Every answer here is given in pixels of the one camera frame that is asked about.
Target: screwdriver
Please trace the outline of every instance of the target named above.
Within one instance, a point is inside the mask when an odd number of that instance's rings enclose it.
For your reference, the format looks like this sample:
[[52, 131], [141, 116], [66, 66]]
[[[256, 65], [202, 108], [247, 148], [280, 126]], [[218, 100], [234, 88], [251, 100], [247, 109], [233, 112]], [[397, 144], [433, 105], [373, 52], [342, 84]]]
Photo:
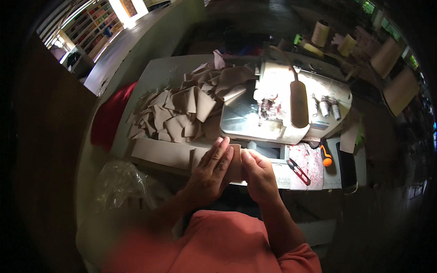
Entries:
[[325, 167], [329, 167], [332, 164], [332, 155], [331, 151], [328, 148], [328, 143], [326, 139], [322, 138], [320, 140], [320, 152], [322, 154], [322, 161]]

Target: person's right hand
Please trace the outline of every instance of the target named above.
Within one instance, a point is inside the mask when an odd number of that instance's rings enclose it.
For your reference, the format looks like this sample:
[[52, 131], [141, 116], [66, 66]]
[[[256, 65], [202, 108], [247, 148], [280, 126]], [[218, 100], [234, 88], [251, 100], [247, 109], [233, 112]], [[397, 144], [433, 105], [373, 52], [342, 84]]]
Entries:
[[244, 149], [241, 163], [246, 172], [247, 190], [250, 197], [258, 204], [271, 204], [281, 200], [277, 189], [272, 163], [260, 153]]

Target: sewing machine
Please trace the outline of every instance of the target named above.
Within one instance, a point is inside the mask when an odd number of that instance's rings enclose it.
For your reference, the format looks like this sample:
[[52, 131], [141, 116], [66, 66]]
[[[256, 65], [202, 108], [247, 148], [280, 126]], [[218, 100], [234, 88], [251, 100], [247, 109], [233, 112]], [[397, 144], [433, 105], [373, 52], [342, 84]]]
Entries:
[[245, 93], [225, 102], [220, 124], [223, 135], [294, 145], [304, 138], [319, 141], [341, 124], [350, 110], [352, 94], [340, 70], [317, 59], [286, 54], [306, 86], [308, 126], [295, 128], [291, 124], [293, 73], [284, 57], [271, 51], [261, 59], [259, 80], [247, 83]]

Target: red-handled scissors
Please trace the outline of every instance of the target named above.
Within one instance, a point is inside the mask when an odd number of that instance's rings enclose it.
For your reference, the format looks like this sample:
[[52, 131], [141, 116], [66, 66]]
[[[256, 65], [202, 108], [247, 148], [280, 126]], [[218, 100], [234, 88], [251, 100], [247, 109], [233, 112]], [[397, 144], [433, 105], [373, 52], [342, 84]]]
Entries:
[[287, 160], [287, 164], [290, 169], [292, 169], [293, 172], [302, 180], [302, 182], [305, 183], [305, 185], [309, 186], [311, 180], [308, 178], [308, 176], [306, 176], [306, 174], [302, 171], [299, 165], [291, 158]]

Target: wall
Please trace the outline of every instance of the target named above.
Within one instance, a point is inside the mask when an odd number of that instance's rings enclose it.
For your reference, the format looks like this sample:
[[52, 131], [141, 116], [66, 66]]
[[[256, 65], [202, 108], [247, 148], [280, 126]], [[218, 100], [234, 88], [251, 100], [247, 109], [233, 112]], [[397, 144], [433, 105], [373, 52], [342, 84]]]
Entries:
[[84, 272], [75, 244], [74, 185], [79, 150], [97, 98], [56, 61], [36, 33], [21, 56], [13, 86], [15, 204], [53, 272]]

